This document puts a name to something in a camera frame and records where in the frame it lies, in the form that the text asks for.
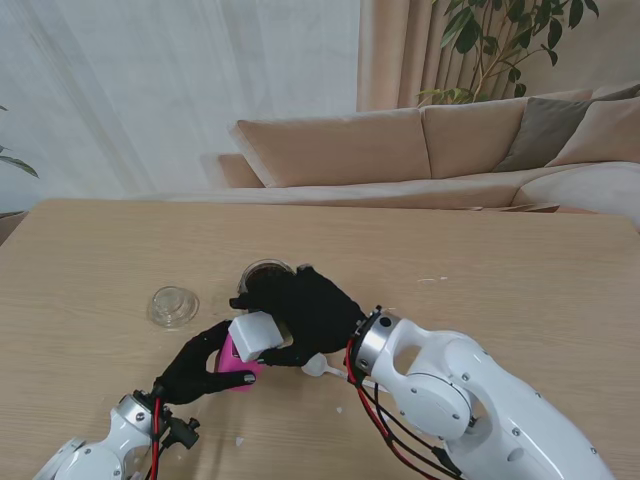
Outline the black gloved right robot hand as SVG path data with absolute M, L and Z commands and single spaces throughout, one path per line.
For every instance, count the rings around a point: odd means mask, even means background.
M 289 346 L 260 355 L 268 366 L 301 367 L 318 353 L 338 352 L 367 319 L 355 301 L 310 265 L 259 273 L 229 303 L 236 310 L 265 312 L 288 329 Z

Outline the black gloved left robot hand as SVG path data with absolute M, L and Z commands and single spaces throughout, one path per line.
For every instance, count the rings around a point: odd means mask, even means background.
M 209 357 L 223 347 L 230 325 L 231 321 L 225 320 L 192 337 L 155 379 L 152 395 L 162 403 L 186 405 L 204 395 L 253 385 L 256 375 L 249 370 L 207 370 Z

